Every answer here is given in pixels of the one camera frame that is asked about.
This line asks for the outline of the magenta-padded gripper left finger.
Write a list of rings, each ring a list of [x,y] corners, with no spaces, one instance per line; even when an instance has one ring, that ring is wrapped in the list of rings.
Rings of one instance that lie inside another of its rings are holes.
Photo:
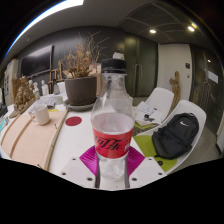
[[[95,147],[90,147],[80,157],[72,157],[59,176],[84,188],[95,188],[98,174],[98,158]]]

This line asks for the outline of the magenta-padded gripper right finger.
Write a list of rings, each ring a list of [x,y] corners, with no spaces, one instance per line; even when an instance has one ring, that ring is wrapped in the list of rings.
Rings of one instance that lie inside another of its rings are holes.
[[[166,176],[153,157],[145,157],[133,147],[129,149],[126,167],[130,188],[140,188]]]

